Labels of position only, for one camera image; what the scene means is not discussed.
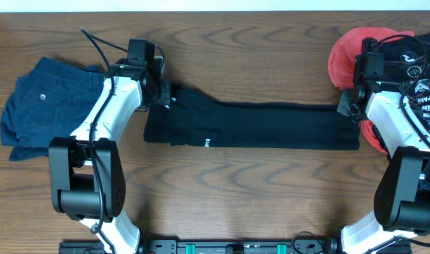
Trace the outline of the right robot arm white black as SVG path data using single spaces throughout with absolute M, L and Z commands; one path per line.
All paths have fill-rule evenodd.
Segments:
M 430 234 L 430 136 L 399 90 L 359 85 L 343 92 L 338 111 L 370 120 L 389 165 L 374 195 L 373 210 L 342 228 L 342 253 L 377 253 Z

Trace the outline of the black t-shirt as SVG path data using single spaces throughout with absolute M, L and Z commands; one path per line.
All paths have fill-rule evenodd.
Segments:
M 333 105 L 221 102 L 174 85 L 167 107 L 150 107 L 143 138 L 172 146 L 358 150 L 359 135 Z

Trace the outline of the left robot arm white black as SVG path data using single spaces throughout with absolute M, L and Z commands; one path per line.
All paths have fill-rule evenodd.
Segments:
M 140 229 L 124 210 L 126 184 L 118 143 L 136 109 L 170 102 L 161 80 L 164 65 L 116 64 L 86 119 L 67 138 L 49 146 L 51 199 L 58 213 L 87 226 L 97 247 L 77 253 L 147 253 Z

